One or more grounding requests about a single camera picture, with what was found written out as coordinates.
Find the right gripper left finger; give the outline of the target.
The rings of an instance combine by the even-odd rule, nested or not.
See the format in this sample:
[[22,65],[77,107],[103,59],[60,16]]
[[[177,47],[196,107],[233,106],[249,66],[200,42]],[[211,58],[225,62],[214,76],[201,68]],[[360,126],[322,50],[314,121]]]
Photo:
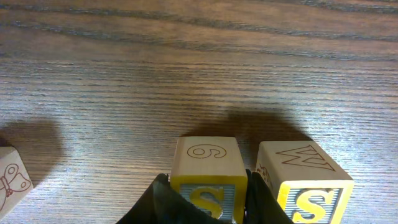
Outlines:
[[159,174],[118,224],[224,224],[174,191],[169,177]]

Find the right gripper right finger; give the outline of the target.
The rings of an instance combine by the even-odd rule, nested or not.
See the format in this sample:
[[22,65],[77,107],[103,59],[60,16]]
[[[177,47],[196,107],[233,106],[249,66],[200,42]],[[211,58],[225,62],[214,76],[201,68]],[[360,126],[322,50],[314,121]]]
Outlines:
[[245,224],[294,224],[273,197],[260,173],[246,169]]

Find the yellow S block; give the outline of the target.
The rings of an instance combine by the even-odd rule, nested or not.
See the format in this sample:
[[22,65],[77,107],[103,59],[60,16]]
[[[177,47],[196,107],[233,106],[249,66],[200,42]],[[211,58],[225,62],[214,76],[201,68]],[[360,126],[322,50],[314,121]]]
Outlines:
[[263,141],[256,172],[294,223],[339,224],[353,178],[315,141]]
[[248,175],[234,137],[180,137],[171,187],[209,216],[242,223]]

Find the green R letter block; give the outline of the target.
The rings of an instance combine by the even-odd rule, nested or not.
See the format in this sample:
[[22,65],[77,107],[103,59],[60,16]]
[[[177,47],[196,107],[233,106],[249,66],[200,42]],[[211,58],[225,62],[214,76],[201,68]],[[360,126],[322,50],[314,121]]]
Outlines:
[[1,147],[1,219],[34,188],[20,154],[14,147]]

